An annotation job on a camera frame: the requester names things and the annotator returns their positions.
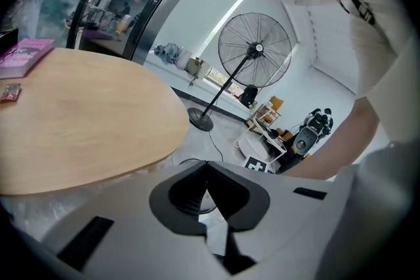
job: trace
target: pink book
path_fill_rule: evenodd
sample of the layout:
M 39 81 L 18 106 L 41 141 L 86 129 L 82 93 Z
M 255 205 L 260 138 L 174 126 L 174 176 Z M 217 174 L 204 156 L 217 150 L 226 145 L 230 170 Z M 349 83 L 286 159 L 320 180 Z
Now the pink book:
M 24 39 L 0 56 L 0 79 L 25 77 L 51 49 L 54 40 Z

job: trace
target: gray floor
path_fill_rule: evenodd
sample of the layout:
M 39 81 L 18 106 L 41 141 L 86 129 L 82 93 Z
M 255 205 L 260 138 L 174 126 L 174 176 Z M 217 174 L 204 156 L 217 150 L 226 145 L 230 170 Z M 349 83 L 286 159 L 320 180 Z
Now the gray floor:
M 182 101 L 187 108 L 197 107 L 202 109 L 201 106 L 191 101 Z M 224 161 L 242 165 L 245 157 L 232 143 L 246 130 L 246 126 L 217 112 L 213 112 L 211 118 L 215 124 L 215 128 L 211 131 L 211 137 L 222 152 Z M 195 129 L 193 126 L 190 126 L 185 142 L 171 156 L 162 161 L 159 164 L 159 168 L 170 169 L 173 165 L 178 165 L 181 161 L 191 157 L 202 160 L 221 160 L 221 155 L 212 144 L 209 134 Z M 118 183 L 126 178 L 130 178 L 130 176 L 76 188 L 72 191 L 25 197 L 2 197 L 0 200 L 6 210 L 14 217 L 14 225 L 40 240 L 47 230 L 65 215 L 100 193 L 106 186 Z M 220 230 L 224 226 L 224 220 L 221 218 L 220 213 L 215 211 L 211 216 L 202 216 L 200 220 L 208 223 L 209 230 L 216 226 L 219 227 L 214 236 L 210 235 L 209 245 L 214 245 L 213 252 L 220 253 L 219 250 L 222 249 L 225 239 L 225 234 L 223 234 L 222 229 Z

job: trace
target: chair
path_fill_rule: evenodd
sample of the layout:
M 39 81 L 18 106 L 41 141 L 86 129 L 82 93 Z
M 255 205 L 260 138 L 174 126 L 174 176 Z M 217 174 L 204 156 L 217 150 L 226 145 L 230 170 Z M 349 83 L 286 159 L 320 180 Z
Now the chair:
M 259 119 L 264 119 L 266 123 L 273 124 L 278 117 L 281 117 L 277 111 L 281 108 L 283 103 L 284 100 L 273 96 L 269 103 L 263 105 L 258 111 L 257 114 L 259 115 Z

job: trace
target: wooden table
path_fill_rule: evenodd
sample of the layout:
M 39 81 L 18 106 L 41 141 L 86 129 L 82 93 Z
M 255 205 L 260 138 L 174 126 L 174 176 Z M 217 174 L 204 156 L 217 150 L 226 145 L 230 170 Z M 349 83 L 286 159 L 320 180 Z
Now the wooden table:
M 146 68 L 54 49 L 0 105 L 0 194 L 62 190 L 165 159 L 186 137 L 184 104 Z

